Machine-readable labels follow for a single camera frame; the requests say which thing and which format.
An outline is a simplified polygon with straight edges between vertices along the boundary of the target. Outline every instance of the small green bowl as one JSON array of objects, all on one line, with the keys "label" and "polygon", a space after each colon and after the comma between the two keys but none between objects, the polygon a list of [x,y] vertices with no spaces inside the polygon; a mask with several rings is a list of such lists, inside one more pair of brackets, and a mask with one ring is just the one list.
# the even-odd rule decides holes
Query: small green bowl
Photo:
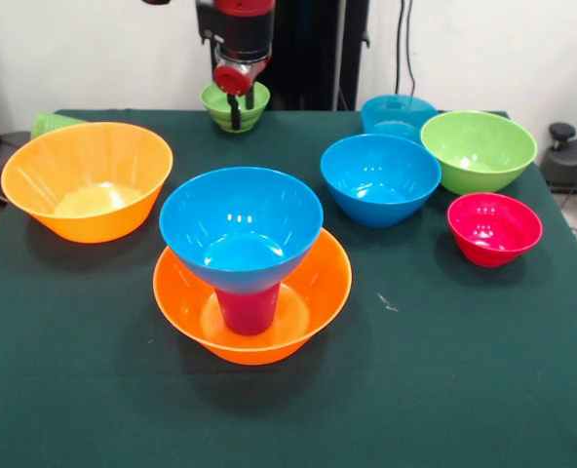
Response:
[{"label": "small green bowl", "polygon": [[442,186],[458,195],[497,192],[533,162],[538,145],[512,120],[487,112],[446,112],[421,131],[442,167]]},{"label": "small green bowl", "polygon": [[219,87],[212,83],[204,88],[200,98],[202,104],[211,114],[215,123],[221,127],[222,130],[231,134],[242,134],[253,128],[258,122],[262,111],[269,103],[271,94],[265,85],[262,83],[253,84],[253,109],[246,109],[245,96],[237,97],[239,108],[241,109],[241,130],[232,130],[232,117],[230,113],[230,104],[228,104],[228,96],[219,89]]}]

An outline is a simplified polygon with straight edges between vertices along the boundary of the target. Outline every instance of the red cup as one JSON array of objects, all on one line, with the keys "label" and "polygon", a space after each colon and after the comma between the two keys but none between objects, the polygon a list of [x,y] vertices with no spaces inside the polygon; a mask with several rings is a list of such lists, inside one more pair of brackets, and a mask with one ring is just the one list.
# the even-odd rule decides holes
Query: red cup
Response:
[{"label": "red cup", "polygon": [[215,289],[223,321],[234,333],[263,333],[273,323],[280,283],[257,294],[237,295]]}]

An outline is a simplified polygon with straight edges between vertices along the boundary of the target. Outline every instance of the white wall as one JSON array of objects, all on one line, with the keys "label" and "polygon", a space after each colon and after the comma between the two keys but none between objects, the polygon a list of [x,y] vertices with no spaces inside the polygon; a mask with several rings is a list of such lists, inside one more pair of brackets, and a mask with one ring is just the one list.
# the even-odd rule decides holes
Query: white wall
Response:
[{"label": "white wall", "polygon": [[[371,0],[360,103],[394,91],[400,5]],[[540,155],[550,123],[577,127],[577,0],[414,0],[410,32],[416,95],[436,107],[505,109]]]},{"label": "white wall", "polygon": [[[371,0],[360,102],[394,90],[400,3]],[[577,0],[415,0],[412,16],[418,96],[506,109],[542,150],[551,122],[577,126]],[[0,0],[3,132],[41,109],[200,108],[210,79],[193,0]]]},{"label": "white wall", "polygon": [[201,108],[209,60],[193,0],[0,0],[0,128],[38,110]]}]

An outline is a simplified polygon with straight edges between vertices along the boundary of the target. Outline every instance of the bowl rim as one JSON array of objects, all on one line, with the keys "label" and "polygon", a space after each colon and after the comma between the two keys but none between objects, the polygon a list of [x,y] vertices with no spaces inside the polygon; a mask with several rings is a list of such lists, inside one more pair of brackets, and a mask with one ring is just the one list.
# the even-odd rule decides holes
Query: bowl rim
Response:
[{"label": "bowl rim", "polygon": [[[308,242],[305,243],[305,246],[302,249],[300,249],[299,251],[297,251],[296,253],[294,253],[293,255],[288,256],[286,258],[283,258],[282,261],[280,261],[278,263],[274,263],[273,265],[265,266],[262,268],[252,268],[252,269],[247,269],[247,270],[244,270],[244,269],[236,269],[235,270],[235,269],[227,269],[227,268],[212,268],[212,267],[209,267],[208,265],[205,265],[203,262],[199,262],[197,260],[192,260],[191,258],[189,258],[188,255],[183,255],[177,249],[174,249],[173,247],[171,247],[170,242],[168,242],[168,236],[165,235],[165,230],[163,227],[164,216],[165,216],[165,206],[168,203],[171,203],[172,200],[177,196],[177,194],[180,191],[184,190],[185,187],[191,182],[194,182],[196,180],[199,180],[201,178],[205,178],[208,176],[213,176],[213,175],[218,174],[218,173],[243,173],[243,172],[268,173],[268,174],[274,174],[276,176],[286,177],[286,178],[292,180],[293,182],[295,182],[297,185],[302,186],[305,189],[305,192],[308,193],[309,195],[311,195],[311,201],[316,202],[315,206],[317,207],[317,214],[318,214],[318,219],[319,219],[319,222],[317,222],[317,225],[319,227],[316,229],[316,232],[314,233],[314,235],[308,238]],[[299,258],[301,255],[306,254],[310,250],[310,248],[313,246],[313,244],[317,241],[319,234],[321,233],[321,229],[323,228],[323,224],[324,224],[324,209],[323,209],[323,206],[321,204],[321,200],[319,200],[319,197],[317,196],[317,194],[315,193],[315,191],[312,188],[310,188],[306,183],[302,182],[301,180],[299,180],[294,175],[289,175],[289,174],[283,173],[283,172],[275,170],[275,169],[261,168],[258,166],[231,166],[231,167],[227,167],[227,168],[219,168],[219,169],[215,169],[212,171],[207,171],[205,173],[201,173],[199,175],[196,175],[195,177],[192,177],[192,178],[188,179],[187,181],[185,181],[184,183],[182,183],[176,190],[174,190],[170,194],[170,196],[167,198],[167,200],[163,203],[163,206],[161,207],[161,212],[159,213],[159,230],[161,231],[161,236],[163,237],[163,240],[165,241],[165,243],[168,246],[170,246],[172,251],[179,258],[184,259],[185,261],[189,262],[190,264],[194,265],[197,268],[202,268],[202,269],[207,270],[207,271],[220,272],[220,273],[254,273],[257,271],[265,270],[267,268],[274,268],[274,267],[289,263],[290,261],[293,261],[296,258]]]},{"label": "bowl rim", "polygon": [[379,95],[379,96],[375,96],[372,97],[371,99],[365,101],[365,103],[362,105],[360,111],[363,112],[365,110],[369,111],[370,107],[373,107],[377,102],[382,101],[382,100],[386,100],[386,99],[403,99],[403,100],[415,100],[417,103],[424,105],[425,106],[425,110],[429,110],[429,111],[434,111],[436,113],[438,113],[437,108],[430,102],[428,102],[425,99],[422,99],[420,97],[416,97],[413,95]]},{"label": "bowl rim", "polygon": [[157,291],[156,285],[158,284],[159,264],[161,263],[161,261],[163,260],[163,258],[165,257],[165,255],[169,251],[171,251],[177,258],[177,253],[175,251],[173,251],[169,246],[167,246],[163,249],[163,251],[159,255],[159,260],[157,261],[157,263],[154,267],[154,274],[152,276],[152,286],[153,286],[153,290],[154,290],[154,297],[155,297],[155,299],[159,305],[159,309],[161,309],[161,312],[163,313],[165,318],[168,320],[168,322],[170,322],[172,324],[172,326],[175,327],[178,331],[180,331],[184,335],[188,336],[189,338],[193,339],[194,341],[196,341],[197,343],[199,343],[203,346],[209,346],[210,348],[220,349],[223,351],[230,351],[230,352],[237,352],[237,353],[246,354],[246,353],[260,353],[260,352],[276,351],[279,349],[294,346],[294,345],[299,344],[299,343],[303,343],[303,342],[309,340],[310,338],[312,338],[315,334],[317,334],[321,330],[325,329],[329,324],[331,324],[331,322],[333,322],[333,320],[338,316],[338,314],[340,314],[340,311],[343,309],[343,307],[347,303],[347,299],[349,298],[349,293],[351,292],[351,287],[353,284],[353,272],[351,269],[351,262],[349,260],[349,255],[347,254],[345,249],[343,249],[342,244],[340,244],[340,242],[338,242],[338,239],[336,239],[333,235],[331,235],[331,233],[329,231],[327,231],[325,228],[321,229],[320,236],[326,236],[337,247],[337,252],[339,254],[339,257],[342,257],[343,263],[344,263],[345,268],[346,268],[345,271],[346,271],[347,280],[348,280],[347,281],[347,288],[345,288],[345,292],[343,293],[343,298],[339,302],[336,310],[332,314],[330,314],[329,317],[322,324],[320,324],[315,329],[310,330],[307,333],[303,334],[299,338],[294,339],[293,341],[289,341],[287,343],[283,343],[283,344],[276,345],[276,346],[267,346],[264,348],[235,348],[232,346],[225,346],[222,344],[211,343],[210,341],[206,341],[206,340],[200,338],[199,336],[195,336],[192,333],[185,331],[181,327],[177,326],[171,320],[170,316],[165,312],[163,302],[159,299],[159,297],[156,293],[156,291]]},{"label": "bowl rim", "polygon": [[[420,196],[418,196],[418,197],[411,198],[411,199],[403,200],[402,202],[371,202],[371,201],[369,201],[369,200],[364,200],[364,199],[362,199],[362,198],[358,198],[358,197],[357,197],[356,195],[354,195],[354,194],[351,194],[351,193],[345,192],[345,191],[343,191],[343,190],[340,190],[339,188],[337,188],[337,187],[329,180],[329,178],[327,178],[326,171],[325,171],[325,169],[324,169],[325,159],[326,159],[327,157],[329,157],[329,152],[330,152],[330,150],[331,150],[332,148],[334,148],[336,145],[340,145],[340,144],[342,144],[342,143],[344,143],[344,142],[346,142],[346,141],[348,141],[348,140],[360,139],[360,138],[391,138],[392,140],[395,140],[396,142],[400,142],[400,141],[401,141],[403,144],[412,145],[412,146],[414,146],[415,148],[418,148],[423,154],[425,154],[425,156],[429,156],[430,160],[434,162],[435,167],[436,167],[436,169],[437,169],[437,173],[438,173],[438,177],[437,177],[436,183],[434,183],[434,186],[433,186],[430,190],[426,190],[422,195],[420,195]],[[329,187],[331,187],[332,189],[336,190],[336,191],[339,192],[340,194],[342,194],[342,195],[344,195],[344,196],[346,196],[346,197],[348,197],[348,198],[351,198],[352,200],[356,200],[356,201],[358,201],[358,202],[360,202],[360,203],[364,203],[364,204],[367,204],[367,205],[372,205],[372,206],[374,206],[374,207],[377,207],[377,206],[379,206],[379,207],[383,207],[383,206],[386,206],[386,207],[394,207],[394,206],[401,206],[401,205],[405,205],[405,204],[408,204],[408,203],[417,202],[417,201],[419,201],[419,200],[422,200],[422,199],[425,198],[425,197],[430,196],[432,193],[434,193],[434,191],[436,191],[436,189],[438,188],[438,186],[441,184],[441,181],[442,181],[442,168],[441,168],[441,165],[440,165],[438,159],[436,159],[436,156],[434,156],[434,154],[432,154],[432,152],[431,152],[429,149],[427,149],[427,148],[421,146],[420,144],[417,144],[417,143],[415,143],[414,141],[411,141],[411,140],[409,140],[409,139],[402,138],[402,137],[400,137],[400,136],[392,136],[392,135],[385,135],[385,134],[359,134],[359,135],[347,136],[347,137],[345,137],[345,138],[343,138],[343,139],[340,139],[339,141],[333,143],[332,145],[330,145],[330,146],[326,149],[326,151],[324,152],[324,155],[323,155],[322,158],[321,158],[321,162],[320,162],[320,164],[319,164],[319,167],[320,167],[321,174],[322,174],[324,180],[326,181],[326,183],[327,183],[327,185],[328,185]]]},{"label": "bowl rim", "polygon": [[[252,109],[241,110],[242,113],[244,113],[244,112],[260,112],[260,113],[262,113],[264,111],[265,107],[269,104],[269,101],[271,100],[271,91],[269,91],[269,88],[267,88],[265,85],[263,85],[259,81],[254,81],[252,86],[254,87],[254,90],[258,89],[260,91],[265,92],[264,102],[262,102],[259,105],[255,105]],[[223,91],[221,91],[221,89],[217,86],[217,84],[214,81],[208,83],[207,86],[204,87],[204,89],[200,92],[200,95],[199,95],[199,99],[200,99],[200,102],[202,103],[202,105],[207,109],[208,112],[212,111],[212,112],[220,112],[220,113],[230,114],[229,111],[226,112],[225,110],[218,109],[215,106],[208,104],[204,100],[204,93],[206,93],[211,88],[217,88],[221,93],[224,93]]]},{"label": "bowl rim", "polygon": [[466,195],[462,195],[461,197],[456,198],[455,200],[453,200],[453,202],[451,202],[451,204],[449,205],[448,209],[446,210],[446,222],[449,225],[449,228],[451,229],[451,231],[453,232],[453,234],[455,234],[456,236],[459,236],[461,239],[464,239],[464,241],[466,242],[471,242],[472,241],[470,239],[468,239],[467,236],[465,236],[464,234],[462,234],[459,229],[457,229],[455,227],[455,225],[453,224],[453,222],[451,222],[451,212],[453,211],[454,207],[460,203],[460,201],[468,199],[468,198],[475,198],[475,197],[488,197],[488,198],[495,198],[501,201],[507,201],[508,203],[513,203],[515,205],[518,205],[519,207],[523,208],[525,211],[527,211],[528,213],[530,213],[532,215],[532,217],[535,219],[536,225],[538,226],[538,235],[536,237],[536,239],[534,239],[532,242],[527,243],[527,245],[525,245],[524,247],[518,248],[518,249],[507,249],[505,251],[502,251],[500,249],[495,249],[493,247],[487,247],[487,246],[478,246],[477,244],[474,244],[475,246],[477,246],[478,248],[485,250],[485,251],[489,251],[489,252],[494,252],[494,253],[499,253],[499,254],[521,254],[524,253],[530,249],[533,249],[541,240],[542,240],[542,236],[544,235],[544,225],[542,224],[542,219],[540,219],[540,216],[538,216],[537,213],[535,213],[530,207],[528,207],[525,203],[523,203],[520,200],[517,200],[514,197],[508,197],[507,195],[503,195],[500,193],[493,193],[493,192],[475,192],[475,193],[468,193]]},{"label": "bowl rim", "polygon": [[[38,212],[36,210],[31,210],[31,209],[27,208],[23,203],[19,203],[19,201],[15,197],[11,196],[10,191],[8,190],[8,187],[7,187],[5,174],[7,173],[7,171],[11,170],[11,169],[9,169],[10,163],[15,158],[17,158],[18,154],[26,151],[27,149],[30,149],[31,146],[38,144],[38,142],[41,139],[47,139],[47,138],[51,137],[51,135],[55,135],[55,134],[59,134],[59,133],[73,132],[74,131],[73,129],[84,128],[84,127],[132,127],[132,128],[135,128],[136,131],[151,134],[152,136],[157,138],[158,142],[161,145],[163,145],[165,147],[165,149],[167,149],[166,154],[168,155],[169,166],[168,166],[168,169],[166,170],[165,175],[161,176],[159,181],[151,189],[145,190],[135,200],[131,201],[130,203],[127,203],[123,207],[120,207],[120,208],[117,208],[114,210],[110,210],[110,211],[105,212],[105,213],[100,213],[100,214],[82,214],[82,215],[76,215],[76,216],[61,216],[61,215],[54,215],[52,213]],[[168,143],[165,141],[165,139],[162,136],[160,136],[159,134],[157,134],[156,132],[152,132],[149,129],[141,127],[140,125],[129,124],[126,122],[84,122],[84,123],[80,123],[80,124],[74,124],[74,125],[71,125],[68,127],[61,127],[60,129],[52,130],[50,132],[46,132],[45,134],[42,134],[35,139],[32,139],[28,143],[26,143],[23,146],[21,146],[20,148],[18,148],[18,150],[16,150],[16,152],[14,152],[14,154],[7,160],[7,163],[5,163],[5,166],[3,167],[3,171],[1,172],[1,175],[0,175],[0,185],[1,185],[3,193],[5,194],[5,197],[7,198],[7,200],[9,200],[13,205],[18,207],[22,211],[28,213],[29,215],[42,217],[44,219],[59,219],[59,220],[97,219],[97,218],[103,217],[105,215],[111,215],[113,213],[118,213],[122,210],[125,210],[128,207],[131,207],[132,205],[139,203],[141,200],[144,200],[150,194],[156,192],[158,189],[160,189],[163,186],[165,181],[168,179],[168,177],[172,173],[172,169],[173,169],[172,148],[168,145]]]},{"label": "bowl rim", "polygon": [[431,119],[429,119],[427,122],[425,122],[425,125],[423,125],[423,128],[421,129],[421,142],[423,143],[423,146],[425,146],[425,148],[429,149],[427,147],[427,145],[425,144],[425,131],[427,130],[427,128],[429,127],[430,124],[432,124],[435,121],[438,121],[440,119],[445,119],[447,118],[447,116],[450,115],[480,115],[480,116],[484,116],[490,119],[494,119],[500,122],[507,122],[509,125],[512,125],[516,128],[518,128],[519,130],[521,130],[527,137],[529,137],[529,139],[531,140],[531,142],[533,143],[533,152],[531,157],[528,159],[528,161],[525,161],[524,163],[515,166],[514,168],[510,168],[510,169],[505,169],[505,170],[499,170],[499,171],[484,171],[484,170],[474,170],[474,169],[463,169],[460,168],[458,166],[454,166],[451,163],[449,163],[448,161],[445,161],[443,158],[441,158],[438,153],[436,153],[435,151],[432,151],[430,149],[430,152],[432,152],[434,154],[434,157],[441,163],[444,164],[446,166],[449,166],[452,169],[456,169],[458,171],[461,171],[463,173],[468,173],[468,174],[482,174],[482,175],[486,175],[486,176],[503,176],[505,174],[511,174],[511,173],[515,173],[517,171],[522,171],[524,170],[527,166],[531,165],[533,163],[533,161],[535,160],[535,158],[537,157],[538,154],[538,142],[535,139],[535,137],[531,134],[531,132],[529,130],[527,130],[525,127],[523,127],[519,122],[512,120],[512,119],[508,119],[507,117],[503,117],[501,115],[497,115],[497,114],[493,114],[492,112],[485,112],[482,110],[451,110],[451,111],[446,111],[443,113],[440,113],[434,117],[432,117]]}]

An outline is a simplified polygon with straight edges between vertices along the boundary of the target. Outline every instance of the blue bowl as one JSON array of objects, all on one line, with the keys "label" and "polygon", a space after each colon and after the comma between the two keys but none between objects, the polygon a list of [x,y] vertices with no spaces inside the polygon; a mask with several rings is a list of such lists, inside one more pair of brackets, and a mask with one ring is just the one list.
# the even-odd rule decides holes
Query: blue bowl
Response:
[{"label": "blue bowl", "polygon": [[370,227],[392,226],[412,215],[442,177],[438,160],[427,149],[387,135],[340,140],[327,149],[321,171],[340,208]]},{"label": "blue bowl", "polygon": [[422,145],[421,129],[438,110],[418,97],[389,95],[367,101],[361,115],[366,134],[403,137]]},{"label": "blue bowl", "polygon": [[321,202],[303,182],[245,167],[205,173],[178,187],[159,225],[196,276],[245,295],[282,281],[312,247],[323,219]]}]

